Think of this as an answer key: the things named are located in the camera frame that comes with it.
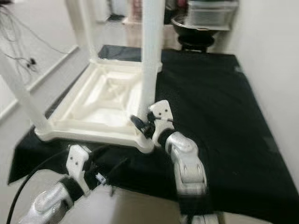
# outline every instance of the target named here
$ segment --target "white floor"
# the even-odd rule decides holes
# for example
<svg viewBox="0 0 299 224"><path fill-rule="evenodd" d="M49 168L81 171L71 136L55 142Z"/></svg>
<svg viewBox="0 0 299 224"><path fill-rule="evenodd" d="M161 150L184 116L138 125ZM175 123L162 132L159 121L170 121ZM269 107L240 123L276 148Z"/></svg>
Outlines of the white floor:
<svg viewBox="0 0 299 224"><path fill-rule="evenodd" d="M25 0L12 7L14 13L27 22L48 42L61 50L68 50L75 43L70 23L62 0ZM24 33L30 55L37 59L41 72L47 70L61 55L36 42ZM99 25L97 47L102 44L126 45L124 27L121 23ZM45 111L60 93L74 80L88 63L88 53L82 48L56 72L50 75L33 97ZM21 181L7 186L6 181L14 147L30 128L26 114L18 107L10 117L0 124L0 224L6 217ZM52 171L40 171L25 187L15 208L12 223L26 213L31 201L61 178ZM172 201L118 189L114 197L109 188L98 188L88 198L79 200L63 220L63 224L175 224L179 222L178 204ZM227 224L255 224L247 217L225 213Z"/></svg>

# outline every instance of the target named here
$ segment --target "white wall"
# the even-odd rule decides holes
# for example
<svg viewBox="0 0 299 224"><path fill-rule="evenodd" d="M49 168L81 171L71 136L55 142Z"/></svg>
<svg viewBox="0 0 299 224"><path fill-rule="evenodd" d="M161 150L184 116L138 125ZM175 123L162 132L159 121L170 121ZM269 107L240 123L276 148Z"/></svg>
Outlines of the white wall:
<svg viewBox="0 0 299 224"><path fill-rule="evenodd" d="M240 0L221 42L218 51L240 61L299 189L299 1Z"/></svg>

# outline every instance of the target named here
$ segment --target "black tablecloth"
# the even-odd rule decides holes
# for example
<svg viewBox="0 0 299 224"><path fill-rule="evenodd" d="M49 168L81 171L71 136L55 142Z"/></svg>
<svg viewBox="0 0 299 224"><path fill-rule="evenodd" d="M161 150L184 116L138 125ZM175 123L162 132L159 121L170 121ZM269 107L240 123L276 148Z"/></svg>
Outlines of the black tablecloth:
<svg viewBox="0 0 299 224"><path fill-rule="evenodd" d="M136 48L104 46L100 57L140 61L140 54ZM156 101L169 101L174 126L198 144L214 209L274 224L299 223L298 193L236 57L164 50L162 62ZM15 149L8 182L25 176L70 143L41 142L30 130ZM129 164L111 180L113 185L177 199L173 166L163 150L142 154L112 146L97 163L105 173L123 158L129 158ZM64 165L61 158L45 168L66 173Z"/></svg>

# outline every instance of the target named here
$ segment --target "clear plastic box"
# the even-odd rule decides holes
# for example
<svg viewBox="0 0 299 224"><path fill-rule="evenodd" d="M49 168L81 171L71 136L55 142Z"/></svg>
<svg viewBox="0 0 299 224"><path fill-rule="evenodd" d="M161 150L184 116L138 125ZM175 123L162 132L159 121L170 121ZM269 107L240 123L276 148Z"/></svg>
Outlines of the clear plastic box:
<svg viewBox="0 0 299 224"><path fill-rule="evenodd" d="M238 7L237 1L188 1L188 26L227 26Z"/></svg>

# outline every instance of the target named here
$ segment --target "black bowl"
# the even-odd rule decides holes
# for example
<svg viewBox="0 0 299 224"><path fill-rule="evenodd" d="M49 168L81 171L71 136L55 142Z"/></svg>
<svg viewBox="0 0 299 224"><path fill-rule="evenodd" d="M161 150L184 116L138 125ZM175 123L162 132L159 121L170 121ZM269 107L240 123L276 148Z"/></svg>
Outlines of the black bowl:
<svg viewBox="0 0 299 224"><path fill-rule="evenodd" d="M186 15L181 14L171 19L173 27L179 36L213 36L218 32L218 30L187 26L185 25L185 17Z"/></svg>

